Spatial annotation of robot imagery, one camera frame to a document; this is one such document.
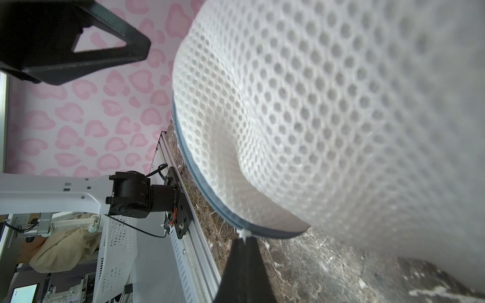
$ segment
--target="perforated metal panel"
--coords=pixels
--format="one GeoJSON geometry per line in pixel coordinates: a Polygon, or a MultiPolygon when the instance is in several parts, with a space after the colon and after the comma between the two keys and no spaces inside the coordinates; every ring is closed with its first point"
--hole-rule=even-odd
{"type": "Polygon", "coordinates": [[[195,277],[191,275],[191,271],[188,267],[189,263],[185,259],[187,249],[183,245],[184,241],[177,238],[175,229],[170,231],[170,240],[172,241],[172,245],[174,247],[175,259],[177,261],[178,272],[180,274],[180,281],[182,282],[185,300],[187,303],[198,303],[202,297],[198,296],[196,293],[197,284],[193,281],[195,277]]]}
{"type": "MultiPolygon", "coordinates": [[[[114,216],[136,226],[136,219],[114,216]]],[[[103,235],[99,245],[94,303],[105,303],[123,292],[138,254],[136,231],[124,224],[102,218],[103,235]]]]}

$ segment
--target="white cable tie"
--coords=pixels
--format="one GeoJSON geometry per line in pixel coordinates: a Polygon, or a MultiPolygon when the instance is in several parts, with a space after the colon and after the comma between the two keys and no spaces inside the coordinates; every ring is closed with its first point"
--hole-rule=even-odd
{"type": "Polygon", "coordinates": [[[251,231],[244,229],[244,228],[238,229],[238,230],[236,230],[236,232],[238,233],[239,238],[242,238],[244,244],[246,244],[246,238],[253,235],[253,234],[251,234],[251,231]]]}

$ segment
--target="black cable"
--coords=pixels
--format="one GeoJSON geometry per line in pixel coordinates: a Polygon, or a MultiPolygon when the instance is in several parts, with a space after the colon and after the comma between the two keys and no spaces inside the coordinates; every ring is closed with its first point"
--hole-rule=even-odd
{"type": "Polygon", "coordinates": [[[118,222],[120,222],[120,223],[122,223],[122,224],[124,224],[124,225],[126,225],[126,226],[129,226],[129,227],[131,227],[131,228],[133,228],[133,229],[136,229],[136,230],[138,230],[138,231],[140,231],[140,232],[142,232],[142,233],[144,233],[144,234],[147,234],[147,235],[149,235],[149,236],[152,236],[152,237],[156,237],[156,238],[165,238],[165,237],[167,236],[167,232],[166,232],[166,231],[165,231],[165,236],[163,236],[163,237],[162,237],[162,236],[157,236],[157,235],[150,234],[150,233],[148,233],[148,232],[146,232],[146,231],[144,231],[144,230],[141,230],[141,229],[139,229],[139,228],[136,228],[135,226],[131,226],[131,225],[130,225],[130,224],[128,224],[128,223],[124,223],[123,221],[118,220],[118,219],[116,219],[116,218],[113,218],[112,216],[109,216],[109,215],[105,215],[105,216],[106,216],[106,217],[109,217],[110,219],[113,219],[113,220],[115,220],[115,221],[118,221],[118,222]]]}
{"type": "Polygon", "coordinates": [[[17,228],[17,227],[15,227],[15,226],[12,226],[12,225],[8,224],[6,221],[3,221],[1,224],[2,224],[2,225],[5,225],[5,226],[6,226],[6,227],[8,227],[8,228],[11,228],[11,229],[15,230],[16,232],[19,232],[19,233],[26,233],[26,232],[28,232],[28,231],[31,231],[31,230],[32,230],[34,227],[36,227],[36,226],[37,226],[37,224],[39,224],[39,222],[36,222],[34,225],[32,225],[31,227],[29,227],[29,228],[27,228],[27,229],[20,229],[20,228],[17,228]]]}
{"type": "MultiPolygon", "coordinates": [[[[167,163],[160,164],[156,170],[154,170],[153,172],[151,172],[151,173],[149,173],[147,175],[144,175],[144,176],[148,178],[148,177],[151,177],[154,174],[158,173],[160,175],[160,177],[162,177],[162,179],[165,181],[167,179],[167,177],[165,177],[164,175],[162,175],[162,170],[165,169],[165,168],[167,168],[167,167],[168,167],[168,164],[167,163]]],[[[143,175],[142,173],[137,172],[137,171],[127,171],[127,173],[133,173],[133,174],[143,175]]]]}
{"type": "Polygon", "coordinates": [[[153,176],[153,175],[154,175],[154,174],[156,174],[156,173],[159,173],[159,174],[160,174],[160,176],[161,176],[161,177],[162,177],[162,178],[165,180],[165,177],[162,175],[161,171],[162,171],[163,169],[167,168],[167,167],[168,167],[168,164],[167,164],[167,163],[160,164],[156,170],[154,170],[153,172],[151,172],[151,173],[147,174],[145,177],[147,177],[147,178],[148,178],[148,177],[153,176]]]}

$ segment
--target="beige cloth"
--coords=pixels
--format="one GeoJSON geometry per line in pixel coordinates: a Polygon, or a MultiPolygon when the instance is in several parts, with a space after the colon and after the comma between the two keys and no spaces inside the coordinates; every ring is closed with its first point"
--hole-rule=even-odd
{"type": "MultiPolygon", "coordinates": [[[[76,219],[91,215],[83,214],[76,219]]],[[[95,252],[100,240],[101,233],[90,233],[85,227],[54,231],[29,264],[39,273],[70,271],[95,252]]]]}

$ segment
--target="white mesh laundry bag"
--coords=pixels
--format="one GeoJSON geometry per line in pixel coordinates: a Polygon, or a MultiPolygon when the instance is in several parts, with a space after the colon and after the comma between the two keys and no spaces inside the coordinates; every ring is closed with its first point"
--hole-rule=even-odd
{"type": "Polygon", "coordinates": [[[174,64],[181,149],[239,228],[485,290],[484,46],[483,1],[208,0],[174,64]]]}

